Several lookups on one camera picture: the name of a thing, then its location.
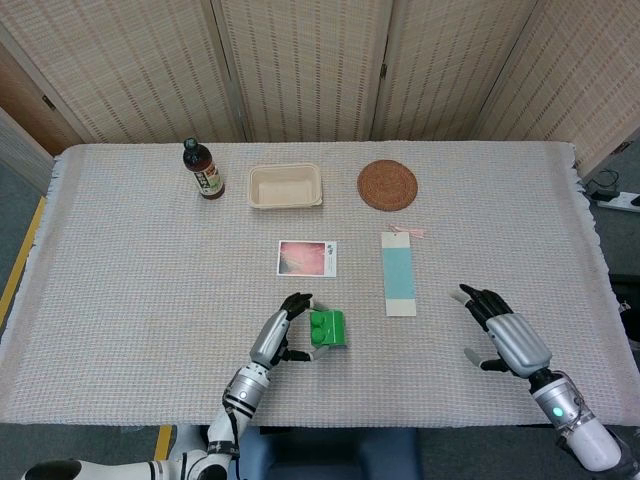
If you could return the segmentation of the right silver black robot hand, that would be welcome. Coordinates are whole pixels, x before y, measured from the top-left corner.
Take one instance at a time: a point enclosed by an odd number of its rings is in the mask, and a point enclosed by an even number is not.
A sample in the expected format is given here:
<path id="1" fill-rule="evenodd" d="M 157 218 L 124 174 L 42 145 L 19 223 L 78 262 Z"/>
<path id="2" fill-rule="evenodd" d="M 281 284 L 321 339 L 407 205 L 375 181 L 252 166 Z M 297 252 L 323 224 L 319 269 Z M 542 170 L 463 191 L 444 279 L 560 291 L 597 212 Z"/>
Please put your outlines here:
<path id="1" fill-rule="evenodd" d="M 460 284 L 449 296 L 471 313 L 496 349 L 496 359 L 482 359 L 471 348 L 465 348 L 466 358 L 475 367 L 510 372 L 523 379 L 548 369 L 552 359 L 549 348 L 526 319 L 497 293 Z"/>

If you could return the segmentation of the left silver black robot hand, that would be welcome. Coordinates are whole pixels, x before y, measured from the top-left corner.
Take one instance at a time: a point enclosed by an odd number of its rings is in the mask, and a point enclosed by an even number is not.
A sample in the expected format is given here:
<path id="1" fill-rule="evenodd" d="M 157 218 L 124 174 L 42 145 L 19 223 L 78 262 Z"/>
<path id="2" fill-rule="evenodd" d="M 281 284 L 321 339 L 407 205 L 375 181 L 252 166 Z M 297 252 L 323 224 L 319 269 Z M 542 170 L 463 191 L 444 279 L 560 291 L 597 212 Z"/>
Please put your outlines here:
<path id="1" fill-rule="evenodd" d="M 290 350 L 288 347 L 288 331 L 291 322 L 299 315 L 309 310 L 312 312 L 324 312 L 329 308 L 312 299 L 313 295 L 296 292 L 288 296 L 281 304 L 279 310 L 274 313 L 264 324 L 249 356 L 253 363 L 271 370 L 281 361 L 312 362 L 326 354 L 327 347 L 316 348 L 312 352 Z"/>

